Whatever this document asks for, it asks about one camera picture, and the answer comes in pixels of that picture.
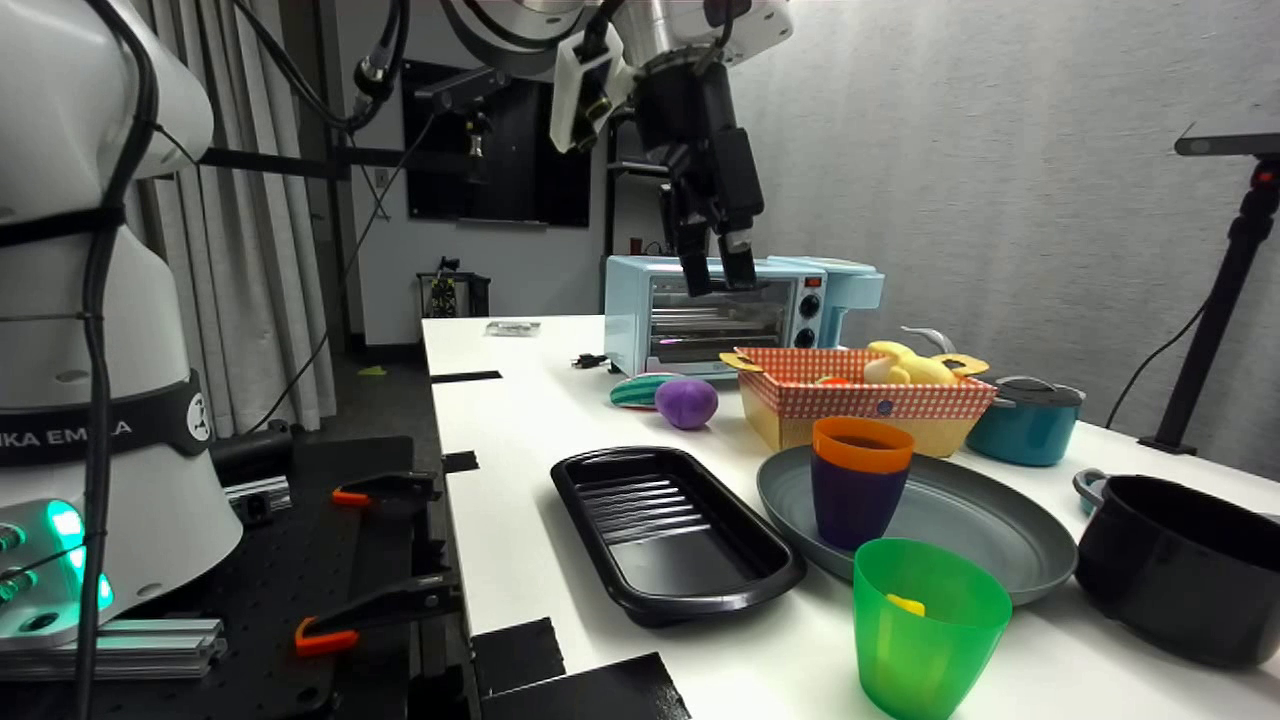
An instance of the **black pot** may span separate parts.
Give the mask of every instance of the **black pot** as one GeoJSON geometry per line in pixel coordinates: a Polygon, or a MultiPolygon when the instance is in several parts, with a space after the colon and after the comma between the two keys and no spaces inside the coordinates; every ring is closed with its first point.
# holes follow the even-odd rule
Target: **black pot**
{"type": "Polygon", "coordinates": [[[1258,668],[1280,643],[1280,525],[1169,481],[1110,481],[1075,578],[1101,613],[1201,663],[1258,668]]]}

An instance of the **toaster oven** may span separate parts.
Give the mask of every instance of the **toaster oven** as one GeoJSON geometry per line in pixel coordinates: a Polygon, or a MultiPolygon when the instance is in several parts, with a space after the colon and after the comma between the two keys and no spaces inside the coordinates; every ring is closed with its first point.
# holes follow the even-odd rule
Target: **toaster oven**
{"type": "Polygon", "coordinates": [[[850,310],[882,306],[885,271],[828,257],[766,257],[757,288],[690,296],[681,257],[610,257],[603,351],[628,375],[728,379],[728,348],[835,348],[850,310]]]}

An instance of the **orange basket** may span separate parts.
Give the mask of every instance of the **orange basket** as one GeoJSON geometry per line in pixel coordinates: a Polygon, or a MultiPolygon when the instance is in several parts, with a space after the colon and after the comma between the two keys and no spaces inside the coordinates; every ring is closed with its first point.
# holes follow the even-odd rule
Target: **orange basket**
{"type": "Polygon", "coordinates": [[[867,417],[914,432],[921,456],[953,456],[998,394],[983,379],[866,383],[867,361],[878,355],[861,348],[737,348],[728,355],[746,410],[774,448],[807,442],[820,417],[867,417]]]}

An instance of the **green cup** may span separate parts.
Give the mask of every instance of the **green cup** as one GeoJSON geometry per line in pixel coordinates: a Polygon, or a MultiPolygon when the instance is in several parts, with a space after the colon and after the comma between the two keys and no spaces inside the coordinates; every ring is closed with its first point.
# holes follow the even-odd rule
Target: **green cup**
{"type": "Polygon", "coordinates": [[[873,539],[852,556],[861,682],[887,717],[943,720],[991,659],[1012,601],[933,543],[873,539]]]}

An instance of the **purple object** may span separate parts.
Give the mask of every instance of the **purple object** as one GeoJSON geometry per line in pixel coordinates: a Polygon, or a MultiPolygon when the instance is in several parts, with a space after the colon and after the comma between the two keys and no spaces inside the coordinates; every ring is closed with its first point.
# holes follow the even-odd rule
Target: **purple object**
{"type": "Polygon", "coordinates": [[[885,537],[904,487],[909,468],[873,476],[814,456],[816,537],[841,550],[855,550],[866,539],[885,537]]]}
{"type": "Polygon", "coordinates": [[[707,379],[678,375],[656,386],[656,410],[681,432],[701,432],[716,417],[722,394],[707,379]]]}

